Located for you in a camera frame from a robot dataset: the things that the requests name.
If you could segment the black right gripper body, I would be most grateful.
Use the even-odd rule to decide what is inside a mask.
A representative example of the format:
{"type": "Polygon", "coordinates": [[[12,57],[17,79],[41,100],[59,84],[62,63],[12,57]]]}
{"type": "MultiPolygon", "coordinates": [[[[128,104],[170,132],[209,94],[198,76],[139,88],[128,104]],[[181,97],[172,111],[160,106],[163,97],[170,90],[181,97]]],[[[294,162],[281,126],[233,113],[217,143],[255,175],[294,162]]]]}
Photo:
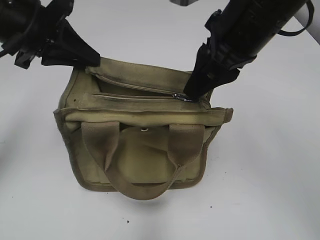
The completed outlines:
{"type": "Polygon", "coordinates": [[[239,72],[253,61],[253,10],[215,11],[205,23],[210,37],[203,45],[203,72],[222,75],[239,72]]]}

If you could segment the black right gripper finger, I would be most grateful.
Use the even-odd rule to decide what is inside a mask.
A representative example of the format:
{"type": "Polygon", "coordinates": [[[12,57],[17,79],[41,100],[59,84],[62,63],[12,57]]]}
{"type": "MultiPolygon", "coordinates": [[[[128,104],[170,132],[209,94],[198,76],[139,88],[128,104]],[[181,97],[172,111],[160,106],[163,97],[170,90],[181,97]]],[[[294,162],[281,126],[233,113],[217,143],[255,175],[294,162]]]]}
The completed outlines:
{"type": "Polygon", "coordinates": [[[212,79],[212,90],[219,86],[234,82],[239,75],[239,69],[236,68],[228,70],[213,60],[211,64],[211,71],[208,74],[208,76],[212,79]]]}
{"type": "Polygon", "coordinates": [[[211,68],[210,44],[203,43],[197,51],[194,69],[183,90],[187,97],[202,97],[213,89],[212,79],[208,76],[211,68]]]}

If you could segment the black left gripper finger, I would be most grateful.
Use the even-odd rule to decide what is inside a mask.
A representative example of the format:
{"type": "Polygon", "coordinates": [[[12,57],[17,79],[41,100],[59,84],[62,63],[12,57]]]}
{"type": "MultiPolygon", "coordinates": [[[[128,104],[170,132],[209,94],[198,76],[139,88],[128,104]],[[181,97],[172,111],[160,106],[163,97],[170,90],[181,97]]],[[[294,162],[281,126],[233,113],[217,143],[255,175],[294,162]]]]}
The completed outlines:
{"type": "Polygon", "coordinates": [[[100,54],[89,46],[64,19],[59,28],[60,57],[70,66],[98,67],[100,54]]]}
{"type": "Polygon", "coordinates": [[[47,42],[41,46],[40,57],[43,66],[79,66],[78,44],[47,42]]]}

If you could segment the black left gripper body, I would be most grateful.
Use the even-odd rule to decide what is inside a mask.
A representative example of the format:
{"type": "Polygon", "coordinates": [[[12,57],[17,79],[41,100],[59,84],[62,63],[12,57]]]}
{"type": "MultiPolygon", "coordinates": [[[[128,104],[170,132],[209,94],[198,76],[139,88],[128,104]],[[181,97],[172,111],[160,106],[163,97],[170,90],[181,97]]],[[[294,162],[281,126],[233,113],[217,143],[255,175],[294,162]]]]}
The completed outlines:
{"type": "Polygon", "coordinates": [[[49,42],[58,43],[60,25],[65,20],[49,17],[14,17],[14,51],[17,52],[14,64],[28,69],[35,57],[41,58],[42,45],[49,42]]]}

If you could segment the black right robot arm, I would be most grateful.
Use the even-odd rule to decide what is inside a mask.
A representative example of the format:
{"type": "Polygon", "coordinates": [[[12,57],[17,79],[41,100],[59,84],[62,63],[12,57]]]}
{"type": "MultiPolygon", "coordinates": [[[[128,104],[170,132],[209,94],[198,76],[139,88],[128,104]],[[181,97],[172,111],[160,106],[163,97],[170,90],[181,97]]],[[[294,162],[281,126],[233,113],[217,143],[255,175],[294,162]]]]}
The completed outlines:
{"type": "Polygon", "coordinates": [[[315,7],[310,0],[231,0],[205,23],[210,37],[197,51],[196,62],[182,100],[198,101],[209,91],[237,79],[275,36],[294,37],[312,23],[315,7]],[[298,31],[283,26],[302,8],[308,10],[306,25],[298,31]]]}

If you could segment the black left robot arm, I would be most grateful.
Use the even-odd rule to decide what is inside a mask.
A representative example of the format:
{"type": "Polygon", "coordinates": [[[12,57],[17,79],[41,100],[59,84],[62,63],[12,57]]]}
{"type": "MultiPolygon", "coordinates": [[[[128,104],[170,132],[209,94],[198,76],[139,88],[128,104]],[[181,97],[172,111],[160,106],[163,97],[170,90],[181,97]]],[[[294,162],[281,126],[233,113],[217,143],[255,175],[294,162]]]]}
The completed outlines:
{"type": "Polygon", "coordinates": [[[43,66],[98,67],[100,54],[73,29],[67,17],[73,0],[0,2],[0,56],[15,56],[14,64],[28,69],[35,57],[43,66]]]}

